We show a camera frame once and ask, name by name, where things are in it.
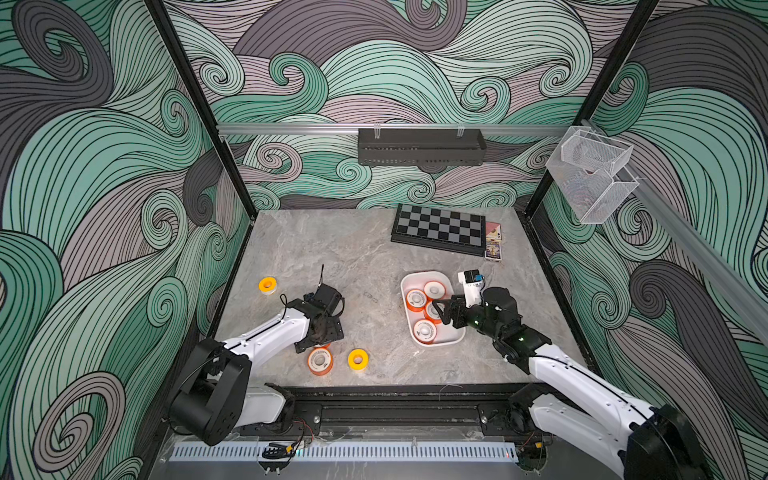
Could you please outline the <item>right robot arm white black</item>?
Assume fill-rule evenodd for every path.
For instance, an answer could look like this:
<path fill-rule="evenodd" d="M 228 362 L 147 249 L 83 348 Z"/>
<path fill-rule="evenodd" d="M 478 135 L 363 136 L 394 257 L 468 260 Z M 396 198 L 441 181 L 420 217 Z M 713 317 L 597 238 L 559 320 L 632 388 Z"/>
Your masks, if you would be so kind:
<path fill-rule="evenodd" d="M 501 287 L 435 300 L 441 321 L 491 340 L 510 364 L 554 388 L 530 402 L 534 427 L 567 441 L 622 479 L 708 479 L 711 470 L 685 415 L 621 391 L 523 323 Z"/>

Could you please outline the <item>orange tape roll front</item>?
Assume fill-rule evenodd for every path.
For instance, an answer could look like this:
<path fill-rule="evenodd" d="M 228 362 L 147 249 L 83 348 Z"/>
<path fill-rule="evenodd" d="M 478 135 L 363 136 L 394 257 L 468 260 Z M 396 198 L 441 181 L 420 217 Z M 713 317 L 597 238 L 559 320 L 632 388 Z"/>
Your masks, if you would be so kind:
<path fill-rule="evenodd" d="M 332 370 L 333 364 L 333 355 L 325 347 L 314 348 L 307 358 L 307 366 L 315 376 L 327 375 Z"/>

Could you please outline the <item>orange tape roll plain white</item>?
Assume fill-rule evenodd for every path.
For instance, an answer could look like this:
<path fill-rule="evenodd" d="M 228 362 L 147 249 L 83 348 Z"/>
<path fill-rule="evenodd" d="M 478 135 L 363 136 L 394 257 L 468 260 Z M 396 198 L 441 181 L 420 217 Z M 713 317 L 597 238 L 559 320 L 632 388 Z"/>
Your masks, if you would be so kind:
<path fill-rule="evenodd" d="M 424 315 L 425 318 L 430 320 L 432 323 L 439 325 L 442 323 L 442 319 L 440 317 L 440 313 L 438 309 L 435 307 L 432 301 L 430 301 L 424 309 Z"/>

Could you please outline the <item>orange tape roll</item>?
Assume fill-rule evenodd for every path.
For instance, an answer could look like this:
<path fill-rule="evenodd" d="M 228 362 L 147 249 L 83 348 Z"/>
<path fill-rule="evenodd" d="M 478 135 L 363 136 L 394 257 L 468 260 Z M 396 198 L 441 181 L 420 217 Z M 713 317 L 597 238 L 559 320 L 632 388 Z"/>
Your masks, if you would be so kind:
<path fill-rule="evenodd" d="M 274 277 L 262 278 L 258 283 L 258 289 L 261 294 L 272 295 L 277 290 L 278 282 Z"/>
<path fill-rule="evenodd" d="M 421 344 L 432 344 L 437 337 L 437 326 L 427 319 L 418 320 L 412 328 L 414 339 Z"/>
<path fill-rule="evenodd" d="M 408 310 L 412 312 L 421 312 L 426 308 L 429 298 L 422 290 L 411 289 L 406 292 L 405 301 Z"/>
<path fill-rule="evenodd" d="M 307 358 L 307 366 L 315 376 L 327 375 L 332 370 L 333 364 L 333 355 L 325 347 L 314 348 Z"/>
<path fill-rule="evenodd" d="M 432 280 L 424 284 L 423 291 L 431 300 L 443 299 L 447 293 L 447 287 L 439 281 Z"/>

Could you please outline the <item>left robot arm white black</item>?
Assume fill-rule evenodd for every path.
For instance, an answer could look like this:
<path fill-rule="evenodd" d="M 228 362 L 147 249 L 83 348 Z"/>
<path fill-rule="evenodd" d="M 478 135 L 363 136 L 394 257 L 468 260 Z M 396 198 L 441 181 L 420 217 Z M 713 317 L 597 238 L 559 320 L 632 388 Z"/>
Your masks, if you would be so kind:
<path fill-rule="evenodd" d="M 275 316 L 244 334 L 223 342 L 203 339 L 166 402 L 168 423 L 213 446 L 241 426 L 276 422 L 288 409 L 288 395 L 269 385 L 251 390 L 252 369 L 290 345 L 307 349 L 341 339 L 344 308 L 340 295 L 311 294 L 284 303 Z"/>

